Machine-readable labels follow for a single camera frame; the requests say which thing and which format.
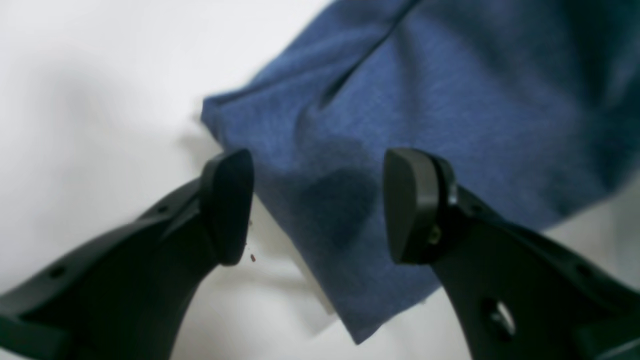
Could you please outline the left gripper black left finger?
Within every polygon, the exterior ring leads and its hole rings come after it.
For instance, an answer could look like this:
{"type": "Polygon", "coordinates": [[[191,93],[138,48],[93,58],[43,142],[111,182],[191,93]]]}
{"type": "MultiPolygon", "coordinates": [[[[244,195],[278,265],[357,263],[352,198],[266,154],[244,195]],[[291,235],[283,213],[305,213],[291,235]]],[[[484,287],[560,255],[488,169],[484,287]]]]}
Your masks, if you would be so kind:
{"type": "Polygon", "coordinates": [[[1,347],[32,360],[168,360],[201,282],[242,259],[254,193],[246,149],[137,219],[1,296],[1,347]]]}

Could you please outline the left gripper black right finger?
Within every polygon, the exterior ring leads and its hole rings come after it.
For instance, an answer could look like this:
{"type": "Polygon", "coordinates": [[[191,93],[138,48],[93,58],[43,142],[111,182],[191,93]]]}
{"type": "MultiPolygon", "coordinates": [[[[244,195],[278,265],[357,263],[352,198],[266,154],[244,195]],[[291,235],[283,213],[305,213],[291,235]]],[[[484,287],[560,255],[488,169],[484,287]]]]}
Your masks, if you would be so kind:
{"type": "Polygon", "coordinates": [[[445,159],[388,149],[382,192],[391,259],[434,271],[474,360],[640,357],[638,292],[505,220],[445,159]]]}

